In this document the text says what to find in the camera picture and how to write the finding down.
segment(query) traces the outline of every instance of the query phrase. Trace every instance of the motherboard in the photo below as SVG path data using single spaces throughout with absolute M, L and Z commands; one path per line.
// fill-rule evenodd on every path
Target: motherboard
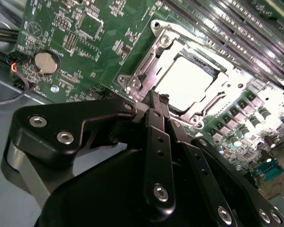
M 30 57 L 19 70 L 53 102 L 107 91 L 140 102 L 155 90 L 241 174 L 279 166 L 284 0 L 28 0 L 17 50 Z

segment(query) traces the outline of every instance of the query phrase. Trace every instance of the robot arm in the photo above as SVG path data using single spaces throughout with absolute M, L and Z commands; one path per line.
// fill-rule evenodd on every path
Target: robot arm
M 148 105 L 104 99 L 14 113 L 3 172 L 11 182 L 21 176 L 17 186 L 43 208 L 37 226 L 284 227 L 280 212 L 208 141 L 189 138 L 170 118 L 165 96 L 148 98 Z M 91 148 L 128 147 L 74 177 L 87 134 Z

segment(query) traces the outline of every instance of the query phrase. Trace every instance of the screw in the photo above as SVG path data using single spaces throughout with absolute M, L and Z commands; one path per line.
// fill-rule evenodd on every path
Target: screw
M 236 170 L 237 171 L 241 171 L 242 170 L 242 166 L 241 165 L 236 165 Z
M 175 126 L 176 126 L 177 128 L 180 128 L 180 127 L 181 127 L 181 124 L 180 124 L 179 122 L 174 121 L 174 124 L 175 124 Z
M 160 185 L 156 185 L 153 189 L 153 193 L 156 196 L 156 198 L 158 200 L 160 200 L 161 202 L 166 202 L 169 199 L 169 194 L 167 193 L 167 191 L 165 190 L 165 188 L 163 188 Z
M 160 39 L 162 47 L 168 47 L 171 43 L 170 38 L 167 35 L 162 36 Z
M 56 86 L 56 85 L 51 85 L 51 92 L 53 92 L 53 93 L 57 93 L 57 92 L 59 92 L 59 87 L 58 86 Z
M 47 125 L 47 120 L 44 117 L 33 116 L 29 119 L 31 126 L 36 128 L 43 128 Z
M 224 209 L 223 207 L 219 206 L 218 208 L 218 214 L 220 216 L 220 218 L 227 224 L 230 225 L 232 223 L 232 219 L 230 214 L 227 212 L 226 209 Z
M 270 218 L 269 216 L 261 209 L 259 209 L 259 214 L 260 214 L 260 217 L 266 222 L 266 223 L 270 223 Z
M 68 145 L 74 142 L 74 137 L 69 132 L 61 131 L 57 134 L 57 140 Z
M 124 77 L 119 77 L 120 82 L 124 83 L 125 82 L 125 78 Z
M 132 106 L 131 106 L 131 105 L 128 105 L 128 104 L 124 104 L 124 107 L 125 107 L 126 109 L 128 109 L 128 110 L 132 110 L 132 109 L 133 109 Z
M 271 211 L 270 213 L 271 213 L 271 216 L 273 216 L 274 220 L 276 220 L 277 223 L 281 224 L 281 220 L 279 216 L 277 216 L 277 214 L 274 213 L 273 211 Z
M 203 146 L 207 146 L 207 143 L 204 139 L 199 139 L 199 141 Z

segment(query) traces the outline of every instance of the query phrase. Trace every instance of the capacitor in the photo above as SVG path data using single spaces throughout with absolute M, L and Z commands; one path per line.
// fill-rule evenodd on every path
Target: capacitor
M 242 145 L 242 142 L 237 137 L 232 137 L 231 143 L 235 148 L 239 148 Z
M 270 138 L 270 136 L 265 136 L 264 141 L 271 149 L 276 147 L 276 143 Z
M 252 133 L 249 131 L 248 128 L 242 128 L 241 132 L 246 139 L 250 139 L 252 137 Z
M 259 121 L 257 118 L 251 121 L 252 125 L 256 128 L 256 130 L 261 130 L 263 128 L 263 123 Z
M 271 162 L 272 158 L 266 151 L 262 150 L 261 155 L 266 162 Z
M 223 147 L 217 146 L 217 151 L 218 151 L 221 155 L 224 155 Z
M 264 119 L 267 121 L 269 118 L 272 117 L 272 114 L 268 110 L 264 110 L 261 115 L 264 117 Z

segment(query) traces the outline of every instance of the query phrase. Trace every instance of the orange wire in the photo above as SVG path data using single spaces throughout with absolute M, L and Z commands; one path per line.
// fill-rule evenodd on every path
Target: orange wire
M 18 69 L 17 69 L 17 63 L 12 63 L 12 65 L 11 65 L 11 70 L 13 71 L 13 72 L 18 72 Z

